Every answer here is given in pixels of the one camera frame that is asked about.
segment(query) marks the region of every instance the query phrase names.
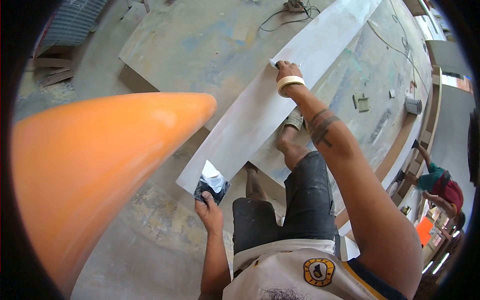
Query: yellow logo patch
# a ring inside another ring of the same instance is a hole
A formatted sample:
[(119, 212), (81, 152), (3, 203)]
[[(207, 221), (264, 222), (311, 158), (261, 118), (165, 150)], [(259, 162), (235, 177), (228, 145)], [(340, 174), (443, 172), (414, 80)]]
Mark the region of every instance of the yellow logo patch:
[(332, 282), (335, 265), (326, 258), (312, 258), (303, 264), (305, 281), (316, 287), (325, 287)]

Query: red shirt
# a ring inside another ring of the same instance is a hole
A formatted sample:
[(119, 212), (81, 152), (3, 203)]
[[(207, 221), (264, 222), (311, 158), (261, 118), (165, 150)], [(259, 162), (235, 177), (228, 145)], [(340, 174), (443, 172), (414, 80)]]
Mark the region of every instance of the red shirt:
[(460, 209), (463, 206), (462, 191), (458, 186), (458, 184), (453, 180), (450, 180), (447, 186), (445, 187), (445, 189), (443, 189), (442, 180), (443, 180), (443, 175), (433, 185), (432, 195), (439, 195), (440, 197), (444, 198), (447, 202), (455, 204), (456, 214), (458, 215), (460, 213)]

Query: sandal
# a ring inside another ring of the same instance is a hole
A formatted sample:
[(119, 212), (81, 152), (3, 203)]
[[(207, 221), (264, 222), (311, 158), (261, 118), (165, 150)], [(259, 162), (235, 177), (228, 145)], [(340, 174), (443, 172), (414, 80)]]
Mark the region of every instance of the sandal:
[(292, 112), (288, 115), (288, 117), (283, 121), (282, 123), (282, 130), (285, 127), (285, 125), (292, 125), (297, 130), (300, 130), (301, 126), (303, 124), (303, 116), (301, 115), (301, 112), (298, 107), (295, 107)]

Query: green shorts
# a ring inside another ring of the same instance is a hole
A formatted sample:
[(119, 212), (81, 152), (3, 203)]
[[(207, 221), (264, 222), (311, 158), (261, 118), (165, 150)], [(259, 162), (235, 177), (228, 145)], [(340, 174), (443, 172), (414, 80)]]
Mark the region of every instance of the green shorts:
[(438, 167), (434, 163), (430, 163), (428, 166), (428, 172), (429, 174), (420, 176), (417, 183), (417, 188), (421, 191), (432, 192), (433, 186), (443, 175), (445, 169)]

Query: corrugated metal sheet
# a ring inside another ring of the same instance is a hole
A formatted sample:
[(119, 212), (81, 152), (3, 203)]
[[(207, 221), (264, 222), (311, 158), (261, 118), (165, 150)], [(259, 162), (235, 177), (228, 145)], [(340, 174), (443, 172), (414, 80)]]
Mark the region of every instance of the corrugated metal sheet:
[(55, 12), (37, 55), (53, 45), (78, 46), (95, 27), (95, 19), (107, 0), (64, 0)]

